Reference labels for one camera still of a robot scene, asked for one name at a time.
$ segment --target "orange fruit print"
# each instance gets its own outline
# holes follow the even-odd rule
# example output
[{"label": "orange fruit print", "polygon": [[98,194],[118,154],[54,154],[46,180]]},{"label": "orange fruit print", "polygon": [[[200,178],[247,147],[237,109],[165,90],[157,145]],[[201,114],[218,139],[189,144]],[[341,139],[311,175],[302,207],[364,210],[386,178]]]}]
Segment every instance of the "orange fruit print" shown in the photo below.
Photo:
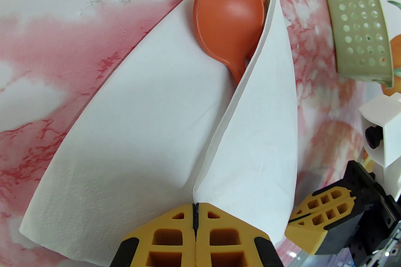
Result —
[{"label": "orange fruit print", "polygon": [[[394,69],[401,68],[401,34],[397,35],[390,41],[391,51],[393,54],[393,64]],[[394,87],[392,89],[386,89],[384,85],[382,85],[383,93],[385,95],[392,95],[395,92],[401,93],[401,78],[397,75],[394,75]]]}]

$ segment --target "sage green perforated handle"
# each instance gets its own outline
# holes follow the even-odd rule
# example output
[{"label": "sage green perforated handle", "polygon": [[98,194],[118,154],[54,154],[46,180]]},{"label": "sage green perforated handle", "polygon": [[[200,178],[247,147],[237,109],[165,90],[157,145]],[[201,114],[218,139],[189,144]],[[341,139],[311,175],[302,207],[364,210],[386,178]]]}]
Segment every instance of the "sage green perforated handle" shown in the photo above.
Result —
[{"label": "sage green perforated handle", "polygon": [[393,86],[394,70],[379,0],[327,0],[339,74]]}]

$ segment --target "black screw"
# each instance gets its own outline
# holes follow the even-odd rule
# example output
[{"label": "black screw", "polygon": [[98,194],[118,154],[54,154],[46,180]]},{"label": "black screw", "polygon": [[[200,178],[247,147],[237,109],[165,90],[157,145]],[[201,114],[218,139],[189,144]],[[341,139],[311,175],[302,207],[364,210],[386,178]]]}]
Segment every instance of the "black screw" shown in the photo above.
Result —
[{"label": "black screw", "polygon": [[370,126],[365,130],[365,137],[368,145],[372,149],[376,149],[380,145],[380,141],[383,140],[383,128]]}]

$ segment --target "white paper napkin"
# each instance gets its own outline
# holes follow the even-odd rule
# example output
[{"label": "white paper napkin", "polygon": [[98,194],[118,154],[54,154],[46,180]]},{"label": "white paper napkin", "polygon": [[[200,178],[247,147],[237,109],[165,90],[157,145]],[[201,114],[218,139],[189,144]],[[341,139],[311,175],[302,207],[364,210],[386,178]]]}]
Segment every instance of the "white paper napkin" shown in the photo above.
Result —
[{"label": "white paper napkin", "polygon": [[282,239],[295,190],[297,104],[279,0],[232,102],[227,68],[196,42],[192,4],[168,14],[85,108],[29,204],[26,237],[106,266],[124,234],[195,201]]}]

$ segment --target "tablecloth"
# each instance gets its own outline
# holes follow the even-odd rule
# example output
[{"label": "tablecloth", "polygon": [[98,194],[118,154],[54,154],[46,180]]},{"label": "tablecloth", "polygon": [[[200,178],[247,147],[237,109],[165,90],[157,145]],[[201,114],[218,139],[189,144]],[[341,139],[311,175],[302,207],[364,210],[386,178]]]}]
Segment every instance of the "tablecloth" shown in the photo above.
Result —
[{"label": "tablecloth", "polygon": [[[91,266],[27,240],[18,231],[20,222],[82,109],[180,1],[0,0],[0,266]],[[401,0],[391,1],[401,8]],[[296,204],[341,178],[346,162],[360,156],[358,107],[367,99],[367,85],[336,72],[326,0],[281,4],[298,95]],[[287,265],[299,248],[286,240],[278,252]]]}]

